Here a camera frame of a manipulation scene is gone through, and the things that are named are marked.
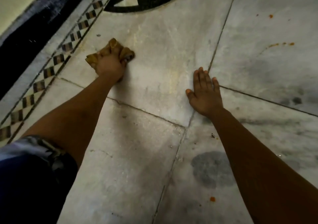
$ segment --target marble floor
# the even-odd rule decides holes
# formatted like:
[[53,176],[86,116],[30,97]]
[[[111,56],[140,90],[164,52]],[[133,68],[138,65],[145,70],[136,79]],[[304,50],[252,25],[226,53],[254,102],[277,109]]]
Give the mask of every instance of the marble floor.
[[[89,85],[96,74],[85,57],[110,38],[135,51],[103,106],[58,223],[252,223],[213,124],[185,95],[200,66],[218,78],[225,108],[318,187],[317,0],[171,0],[96,15],[77,48],[64,45],[49,61],[54,75],[40,73],[32,91],[21,92],[25,100],[0,130],[2,144],[19,138]],[[17,112],[23,118],[14,122]],[[207,168],[216,170],[209,182]]]

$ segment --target person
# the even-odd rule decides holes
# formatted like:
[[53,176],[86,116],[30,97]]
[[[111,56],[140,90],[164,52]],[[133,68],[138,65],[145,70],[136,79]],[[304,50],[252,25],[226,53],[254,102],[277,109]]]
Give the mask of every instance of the person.
[[[56,223],[82,164],[101,108],[124,75],[119,50],[99,55],[98,77],[0,150],[1,223]],[[293,171],[223,107],[220,86],[194,71],[190,105],[215,126],[254,223],[313,223],[318,190]]]

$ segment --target orange stain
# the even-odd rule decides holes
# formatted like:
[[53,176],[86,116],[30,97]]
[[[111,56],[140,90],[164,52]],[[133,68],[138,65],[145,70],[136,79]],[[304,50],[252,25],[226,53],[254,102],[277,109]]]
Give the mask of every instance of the orange stain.
[[279,43],[272,44],[272,45],[269,45],[268,48],[275,47],[275,46],[278,46],[278,45],[279,45]]

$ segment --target forearm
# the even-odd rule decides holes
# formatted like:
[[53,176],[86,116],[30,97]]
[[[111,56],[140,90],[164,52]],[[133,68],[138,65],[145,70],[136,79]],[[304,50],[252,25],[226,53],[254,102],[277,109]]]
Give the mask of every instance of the forearm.
[[300,222],[317,218],[318,190],[254,137],[230,112],[209,116],[254,222]]
[[79,94],[39,119],[23,136],[39,135],[56,143],[80,166],[101,108],[115,82],[110,75],[99,76]]

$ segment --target person's left hand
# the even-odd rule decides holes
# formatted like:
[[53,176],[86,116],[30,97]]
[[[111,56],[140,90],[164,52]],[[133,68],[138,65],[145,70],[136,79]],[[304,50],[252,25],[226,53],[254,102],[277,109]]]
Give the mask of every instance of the person's left hand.
[[98,63],[95,67],[95,71],[99,76],[107,74],[114,78],[114,80],[116,81],[123,77],[127,61],[123,60],[120,62],[120,50],[120,48],[114,47],[112,48],[111,53],[106,56],[102,56],[100,53],[97,53]]

